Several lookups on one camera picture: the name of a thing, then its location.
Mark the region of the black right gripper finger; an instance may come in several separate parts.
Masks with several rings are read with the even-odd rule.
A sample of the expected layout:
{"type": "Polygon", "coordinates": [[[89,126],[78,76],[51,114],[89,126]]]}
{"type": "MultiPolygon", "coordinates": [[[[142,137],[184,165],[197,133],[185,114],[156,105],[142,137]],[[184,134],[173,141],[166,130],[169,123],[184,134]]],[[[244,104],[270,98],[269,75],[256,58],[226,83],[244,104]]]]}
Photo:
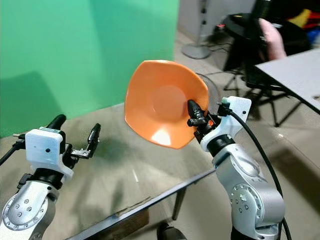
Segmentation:
{"type": "Polygon", "coordinates": [[[187,101],[188,126],[204,126],[207,123],[205,111],[194,100],[187,101]]]}

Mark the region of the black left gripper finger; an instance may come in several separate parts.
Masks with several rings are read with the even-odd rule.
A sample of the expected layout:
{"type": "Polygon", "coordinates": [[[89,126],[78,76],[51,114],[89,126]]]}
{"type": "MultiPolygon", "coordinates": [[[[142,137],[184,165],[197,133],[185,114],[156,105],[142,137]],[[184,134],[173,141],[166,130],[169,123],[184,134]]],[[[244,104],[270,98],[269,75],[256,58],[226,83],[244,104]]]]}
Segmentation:
{"type": "Polygon", "coordinates": [[[99,134],[101,132],[101,124],[94,124],[87,137],[87,151],[95,151],[99,144],[99,134]]]}
{"type": "Polygon", "coordinates": [[[47,126],[46,128],[50,130],[61,130],[62,125],[67,120],[65,114],[58,114],[47,126]]]}

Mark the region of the orange plastic plate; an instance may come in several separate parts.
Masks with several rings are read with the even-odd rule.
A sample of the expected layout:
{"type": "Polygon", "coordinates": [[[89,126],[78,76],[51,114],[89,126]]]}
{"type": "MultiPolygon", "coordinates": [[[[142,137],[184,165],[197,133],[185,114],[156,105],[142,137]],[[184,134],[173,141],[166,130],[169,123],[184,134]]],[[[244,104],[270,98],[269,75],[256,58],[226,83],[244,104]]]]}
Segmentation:
{"type": "Polygon", "coordinates": [[[193,70],[174,61],[142,61],[126,89],[124,120],[144,140],[182,149],[195,137],[187,124],[189,100],[202,110],[210,105],[209,89],[193,70]]]}

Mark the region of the white round stand base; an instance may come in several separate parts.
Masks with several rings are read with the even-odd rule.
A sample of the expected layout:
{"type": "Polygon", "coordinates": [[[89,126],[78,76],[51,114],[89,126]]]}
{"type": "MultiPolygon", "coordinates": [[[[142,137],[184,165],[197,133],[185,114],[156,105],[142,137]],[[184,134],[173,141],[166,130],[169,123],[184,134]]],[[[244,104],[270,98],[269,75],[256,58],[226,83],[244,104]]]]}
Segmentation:
{"type": "Polygon", "coordinates": [[[186,57],[203,60],[211,56],[212,51],[208,46],[198,43],[188,43],[180,49],[181,53],[186,57]]]}

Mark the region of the black folding stand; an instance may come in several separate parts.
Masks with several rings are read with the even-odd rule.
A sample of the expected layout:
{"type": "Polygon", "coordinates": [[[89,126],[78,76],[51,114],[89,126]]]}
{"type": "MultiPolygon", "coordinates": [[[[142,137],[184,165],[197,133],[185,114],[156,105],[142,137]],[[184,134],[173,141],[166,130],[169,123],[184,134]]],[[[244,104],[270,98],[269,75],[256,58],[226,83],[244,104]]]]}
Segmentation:
{"type": "Polygon", "coordinates": [[[284,117],[278,119],[275,101],[292,98],[293,93],[257,67],[268,61],[266,42],[259,36],[258,20],[249,13],[235,13],[229,14],[222,24],[224,32],[233,38],[223,70],[241,70],[242,80],[250,89],[248,93],[253,94],[254,90],[258,90],[252,99],[259,106],[270,104],[274,126],[281,126],[300,108],[302,102],[296,103],[284,117]]]}

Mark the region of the green backdrop screen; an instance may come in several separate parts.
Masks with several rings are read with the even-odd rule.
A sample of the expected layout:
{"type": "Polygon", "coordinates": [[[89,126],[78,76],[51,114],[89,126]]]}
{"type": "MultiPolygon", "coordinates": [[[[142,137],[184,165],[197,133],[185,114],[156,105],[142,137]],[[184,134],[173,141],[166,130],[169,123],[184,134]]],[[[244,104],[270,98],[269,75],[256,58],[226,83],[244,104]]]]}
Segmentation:
{"type": "Polygon", "coordinates": [[[0,136],[124,102],[135,69],[173,60],[180,0],[0,0],[0,136]]]}

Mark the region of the black table leg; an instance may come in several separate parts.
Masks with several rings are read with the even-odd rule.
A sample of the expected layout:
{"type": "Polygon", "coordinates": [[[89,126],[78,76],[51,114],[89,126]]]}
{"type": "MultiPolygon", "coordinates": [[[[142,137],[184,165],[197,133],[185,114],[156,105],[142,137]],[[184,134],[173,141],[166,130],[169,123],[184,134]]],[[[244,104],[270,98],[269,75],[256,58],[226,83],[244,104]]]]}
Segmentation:
{"type": "Polygon", "coordinates": [[[171,216],[171,219],[173,221],[176,221],[179,217],[179,213],[180,213],[183,201],[185,199],[185,195],[186,195],[186,188],[179,189],[176,192],[174,207],[173,207],[173,214],[171,216]]]}

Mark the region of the grey table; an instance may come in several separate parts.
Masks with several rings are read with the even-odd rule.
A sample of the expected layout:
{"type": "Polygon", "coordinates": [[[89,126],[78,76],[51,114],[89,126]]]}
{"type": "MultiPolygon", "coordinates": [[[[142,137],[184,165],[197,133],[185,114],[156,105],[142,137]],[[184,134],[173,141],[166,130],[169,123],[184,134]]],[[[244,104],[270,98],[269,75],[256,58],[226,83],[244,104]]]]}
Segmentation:
{"type": "Polygon", "coordinates": [[[263,62],[256,67],[320,115],[320,48],[263,62]]]}

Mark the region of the person's hand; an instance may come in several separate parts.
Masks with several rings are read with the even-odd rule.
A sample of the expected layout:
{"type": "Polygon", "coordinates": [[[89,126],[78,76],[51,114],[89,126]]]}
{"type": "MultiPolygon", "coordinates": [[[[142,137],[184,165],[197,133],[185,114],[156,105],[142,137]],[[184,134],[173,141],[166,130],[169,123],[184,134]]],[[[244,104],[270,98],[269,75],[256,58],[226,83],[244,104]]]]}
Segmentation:
{"type": "Polygon", "coordinates": [[[274,61],[286,58],[287,54],[284,42],[281,34],[278,32],[278,29],[272,25],[272,23],[263,18],[259,18],[258,22],[263,32],[263,36],[265,37],[268,60],[274,61]]]}

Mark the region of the black robot foot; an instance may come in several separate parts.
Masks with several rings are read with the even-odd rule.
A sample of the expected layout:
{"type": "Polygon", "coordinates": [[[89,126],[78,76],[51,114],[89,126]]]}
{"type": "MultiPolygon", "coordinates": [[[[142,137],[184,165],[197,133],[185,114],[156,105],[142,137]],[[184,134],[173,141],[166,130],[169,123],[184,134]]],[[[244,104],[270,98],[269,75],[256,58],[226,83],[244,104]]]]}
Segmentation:
{"type": "Polygon", "coordinates": [[[188,240],[185,234],[174,226],[162,222],[157,227],[157,240],[188,240]]]}

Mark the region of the yellow object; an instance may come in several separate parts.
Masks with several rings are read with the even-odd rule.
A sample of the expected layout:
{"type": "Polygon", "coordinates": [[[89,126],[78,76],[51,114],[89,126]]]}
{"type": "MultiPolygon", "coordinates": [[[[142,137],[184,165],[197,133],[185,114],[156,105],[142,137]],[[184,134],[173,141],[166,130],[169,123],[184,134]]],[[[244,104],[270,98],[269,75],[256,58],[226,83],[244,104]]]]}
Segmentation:
{"type": "Polygon", "coordinates": [[[286,20],[293,25],[304,29],[312,13],[313,12],[310,9],[302,9],[300,13],[296,14],[295,16],[288,17],[286,20]]]}

